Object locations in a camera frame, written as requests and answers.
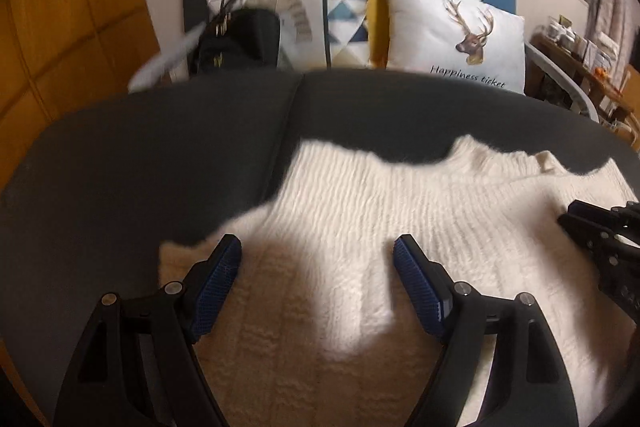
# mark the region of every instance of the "white sweater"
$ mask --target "white sweater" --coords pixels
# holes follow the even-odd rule
[[[612,160],[577,176],[548,152],[498,153],[471,137],[423,166],[304,142],[274,201],[193,250],[163,245],[159,279],[181,279],[223,233],[242,241],[238,279],[196,344],[232,427],[399,427],[440,351],[391,261],[393,241],[411,233],[453,280],[536,297],[587,425],[623,370],[634,324],[556,223],[575,199],[608,208],[635,195]],[[460,425],[478,414],[491,347]]]

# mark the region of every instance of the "geometric patterned pillow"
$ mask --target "geometric patterned pillow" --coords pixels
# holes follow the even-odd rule
[[[224,0],[207,0],[212,15]],[[367,68],[367,0],[237,0],[241,7],[267,8],[280,17],[279,68]]]

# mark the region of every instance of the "deer pillow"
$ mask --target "deer pillow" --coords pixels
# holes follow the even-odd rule
[[[524,19],[482,0],[388,0],[387,68],[524,93]]]

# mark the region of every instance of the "metal screw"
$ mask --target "metal screw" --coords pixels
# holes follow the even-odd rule
[[[469,295],[469,293],[471,293],[471,285],[466,283],[466,282],[456,282],[453,285],[453,289],[456,291],[456,293],[459,293],[460,295]]]
[[[118,296],[115,293],[105,293],[102,296],[102,300],[100,302],[102,302],[102,304],[104,304],[105,306],[111,306],[117,300]]]
[[[176,295],[181,291],[182,291],[182,283],[179,281],[173,281],[173,282],[167,283],[164,286],[164,293],[166,293],[167,295]]]
[[[526,306],[533,306],[536,303],[536,298],[527,292],[522,292],[518,295],[520,302]]]

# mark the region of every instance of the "white pillow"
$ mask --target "white pillow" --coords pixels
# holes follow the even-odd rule
[[[213,15],[221,2],[207,0]],[[367,0],[237,0],[232,9],[268,8],[280,16],[278,66],[296,71],[369,66]]]
[[[387,68],[524,93],[524,19],[482,0],[388,0]]]

